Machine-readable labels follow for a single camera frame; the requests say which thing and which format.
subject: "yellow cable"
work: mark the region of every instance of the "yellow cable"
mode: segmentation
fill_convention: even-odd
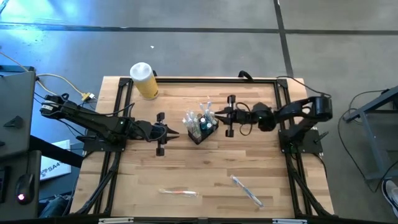
[[[45,90],[45,91],[47,91],[47,92],[49,92],[49,93],[51,93],[51,94],[53,94],[53,95],[55,95],[55,96],[57,96],[57,94],[56,93],[54,93],[54,92],[51,92],[50,90],[48,90],[46,87],[44,87],[44,85],[43,85],[43,83],[42,82],[40,82],[40,80],[37,80],[37,83]]]
[[[13,62],[15,62],[17,65],[19,65],[22,69],[24,69],[25,71],[29,72],[25,67],[23,67],[20,63],[18,63],[16,60],[8,57],[5,53],[0,52],[0,54],[2,54],[3,56],[5,56],[6,58],[8,58],[9,60],[12,60]]]
[[[17,62],[16,60],[10,58],[9,56],[7,56],[6,54],[4,54],[4,53],[2,53],[2,52],[0,52],[0,54],[2,54],[3,56],[5,56],[5,57],[8,58],[9,60],[12,60],[13,62],[15,62],[17,65],[19,65],[19,66],[20,66],[22,69],[24,69],[25,71],[29,72],[28,69],[26,69],[25,67],[23,67],[23,66],[22,66],[19,62]],[[60,76],[60,75],[55,75],[55,74],[51,74],[51,73],[43,73],[43,74],[38,74],[38,75],[36,75],[36,76],[37,76],[37,77],[39,77],[39,76],[53,76],[53,77],[61,78],[62,80],[64,80],[65,82],[67,82],[70,86],[72,86],[72,88],[73,88],[74,90],[76,90],[76,91],[83,97],[83,99],[86,99],[87,96],[89,96],[89,95],[91,94],[91,93],[83,93],[83,92],[81,92],[80,90],[78,90],[78,89],[74,86],[74,84],[72,84],[69,80],[67,80],[66,78],[64,78],[64,77],[62,77],[62,76]],[[45,91],[47,91],[47,92],[49,92],[49,93],[51,93],[51,94],[57,96],[57,94],[55,94],[54,92],[48,90],[48,89],[43,85],[43,83],[40,82],[40,80],[37,80],[37,83],[38,83]]]
[[[61,78],[62,80],[64,80],[65,82],[67,82],[70,86],[72,86],[73,89],[75,89],[81,96],[84,96],[84,93],[81,92],[80,90],[78,90],[69,80],[67,80],[66,78],[60,76],[60,75],[55,75],[55,74],[51,74],[51,73],[43,73],[43,74],[38,74],[36,75],[37,77],[40,76],[53,76],[53,77],[57,77],[57,78]]]

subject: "red light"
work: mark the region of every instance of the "red light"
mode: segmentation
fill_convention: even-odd
[[[25,199],[25,196],[24,196],[23,194],[20,194],[20,195],[18,195],[18,199],[19,199],[19,200],[24,200],[24,199]]]

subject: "computer mouse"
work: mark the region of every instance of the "computer mouse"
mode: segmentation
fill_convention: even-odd
[[[15,194],[21,205],[29,204],[35,197],[33,177],[33,174],[24,174],[17,180]]]

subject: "butcher block tabletop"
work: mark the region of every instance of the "butcher block tabletop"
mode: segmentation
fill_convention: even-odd
[[[120,77],[104,77],[96,112],[111,113]],[[307,97],[305,88],[287,80],[291,101]],[[248,136],[234,125],[234,138],[226,138],[227,126],[220,127],[201,144],[196,145],[182,123],[187,110],[203,113],[199,103],[212,101],[211,110],[223,109],[228,95],[250,108],[257,102],[276,108],[274,87],[250,83],[158,83],[159,96],[145,100],[136,87],[131,103],[131,116],[156,122],[156,114],[165,113],[164,123],[180,133],[165,145],[165,156],[156,156],[156,142],[128,141],[119,165],[111,216],[129,217],[213,217],[213,218],[292,218],[292,197],[285,156],[280,152],[278,126],[261,132],[254,125]],[[242,127],[247,133],[250,126]],[[71,212],[89,199],[100,179],[103,152],[94,152],[82,164]],[[303,154],[308,188],[323,207],[333,213],[328,183],[322,163],[311,154]],[[257,205],[237,187],[235,175],[264,205]],[[189,190],[197,197],[161,194],[159,189]],[[300,208],[304,212],[302,193],[297,187]],[[109,184],[104,190],[101,211],[106,205]]]

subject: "white bottle cap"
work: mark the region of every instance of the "white bottle cap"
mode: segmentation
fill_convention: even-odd
[[[130,68],[130,76],[134,82],[145,82],[152,78],[152,68],[145,62],[139,62]]]

